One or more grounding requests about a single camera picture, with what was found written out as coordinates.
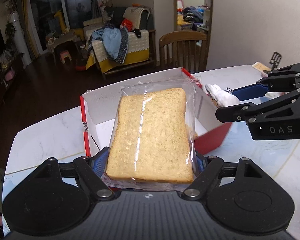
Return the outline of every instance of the doorway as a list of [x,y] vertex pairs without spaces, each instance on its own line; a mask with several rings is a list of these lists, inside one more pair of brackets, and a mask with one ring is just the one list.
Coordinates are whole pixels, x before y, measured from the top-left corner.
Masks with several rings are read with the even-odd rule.
[[[208,52],[210,45],[211,22],[213,12],[213,0],[174,0],[174,22],[175,31],[177,30],[195,30],[207,35],[207,43],[205,48],[204,64],[207,64]],[[195,8],[193,14],[187,13],[189,8]]]
[[92,19],[91,0],[28,0],[28,11],[33,36],[40,54],[47,52],[47,36],[61,34],[61,24],[55,13],[60,11],[69,29],[83,28]]

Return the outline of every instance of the bread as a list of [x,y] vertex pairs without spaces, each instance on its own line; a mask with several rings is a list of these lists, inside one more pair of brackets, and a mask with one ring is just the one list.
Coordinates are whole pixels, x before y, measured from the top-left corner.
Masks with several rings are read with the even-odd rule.
[[116,180],[191,183],[185,112],[182,88],[123,97],[106,174]]

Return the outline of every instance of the dark wooden floor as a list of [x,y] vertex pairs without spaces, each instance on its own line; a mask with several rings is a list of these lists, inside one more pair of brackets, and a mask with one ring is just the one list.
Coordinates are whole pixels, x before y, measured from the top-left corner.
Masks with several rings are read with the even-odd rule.
[[0,106],[0,167],[6,167],[13,139],[19,131],[79,106],[80,95],[87,90],[154,71],[153,66],[143,66],[109,75],[104,81],[94,66],[77,72],[71,64],[55,65],[51,54],[41,56],[16,77],[5,104]]

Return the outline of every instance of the sliding glass door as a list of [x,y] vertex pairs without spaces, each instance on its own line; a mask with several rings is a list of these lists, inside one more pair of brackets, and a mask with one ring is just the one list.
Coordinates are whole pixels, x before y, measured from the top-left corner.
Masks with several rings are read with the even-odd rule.
[[58,19],[54,14],[62,10],[61,0],[30,0],[35,29],[38,33],[42,50],[46,50],[46,36],[49,33],[61,32]]
[[83,22],[92,19],[91,0],[65,0],[71,29],[83,28]]
[[61,11],[66,27],[83,28],[83,22],[92,19],[91,0],[28,0],[29,19],[39,53],[47,51],[47,36],[61,34],[58,18]]

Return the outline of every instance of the gloved hand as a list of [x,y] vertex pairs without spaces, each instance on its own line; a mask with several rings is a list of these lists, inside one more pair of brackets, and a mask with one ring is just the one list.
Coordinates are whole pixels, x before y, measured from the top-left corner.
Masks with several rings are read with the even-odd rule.
[[240,104],[239,99],[230,94],[229,92],[222,90],[218,85],[206,84],[206,90],[212,100],[215,100],[217,106],[226,107]]

